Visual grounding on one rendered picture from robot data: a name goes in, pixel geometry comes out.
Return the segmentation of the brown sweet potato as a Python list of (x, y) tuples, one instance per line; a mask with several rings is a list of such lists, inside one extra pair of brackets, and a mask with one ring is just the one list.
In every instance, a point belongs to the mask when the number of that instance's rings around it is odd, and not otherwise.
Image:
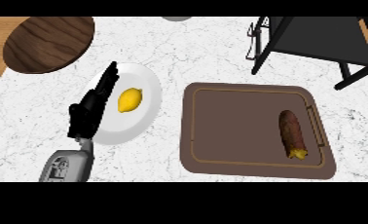
[(299, 158), (303, 160), (308, 155), (308, 149), (303, 142), (300, 124), (290, 110), (286, 110), (281, 113), (280, 129), (289, 158)]

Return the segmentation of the brown rectangular tray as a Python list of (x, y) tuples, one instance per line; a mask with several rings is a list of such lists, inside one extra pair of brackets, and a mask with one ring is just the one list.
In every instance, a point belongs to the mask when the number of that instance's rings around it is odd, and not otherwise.
[[(280, 128), (284, 111), (299, 121), (305, 159), (287, 155)], [(197, 173), (331, 178), (337, 165), (311, 92), (294, 86), (190, 84), (181, 160)]]

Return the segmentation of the white round plate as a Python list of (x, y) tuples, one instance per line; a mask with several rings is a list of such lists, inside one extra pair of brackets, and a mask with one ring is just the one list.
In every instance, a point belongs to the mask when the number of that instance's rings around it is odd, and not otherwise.
[[(161, 106), (161, 84), (156, 73), (136, 63), (120, 63), (117, 68), (120, 79), (93, 136), (93, 142), (104, 145), (117, 145), (133, 140), (153, 124)], [(142, 102), (132, 112), (122, 113), (119, 98), (130, 88), (142, 90)]]

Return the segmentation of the yellow lemon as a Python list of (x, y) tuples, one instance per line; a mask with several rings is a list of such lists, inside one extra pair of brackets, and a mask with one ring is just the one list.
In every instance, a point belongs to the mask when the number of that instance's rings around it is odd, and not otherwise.
[(127, 89), (119, 98), (119, 111), (132, 112), (142, 102), (142, 89)]

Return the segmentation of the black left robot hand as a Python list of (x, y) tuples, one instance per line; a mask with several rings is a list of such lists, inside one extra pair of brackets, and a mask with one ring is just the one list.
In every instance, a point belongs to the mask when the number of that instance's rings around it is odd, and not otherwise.
[(113, 61), (98, 85), (90, 89), (80, 101), (70, 106), (70, 138), (90, 139), (99, 129), (107, 102), (120, 79), (117, 62)]

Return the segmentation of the round dark wooden board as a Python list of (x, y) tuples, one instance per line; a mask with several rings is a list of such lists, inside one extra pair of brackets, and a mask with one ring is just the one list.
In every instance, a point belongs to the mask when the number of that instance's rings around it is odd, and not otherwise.
[(54, 72), (85, 54), (95, 34), (92, 17), (30, 17), (3, 47), (8, 67), (25, 74)]

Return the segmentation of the black tiered shelf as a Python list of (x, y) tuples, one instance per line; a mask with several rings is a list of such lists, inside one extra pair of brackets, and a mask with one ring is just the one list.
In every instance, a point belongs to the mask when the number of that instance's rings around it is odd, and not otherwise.
[(340, 66), (342, 90), (368, 76), (368, 17), (260, 17), (247, 36), (256, 74), (271, 52), (333, 61)]

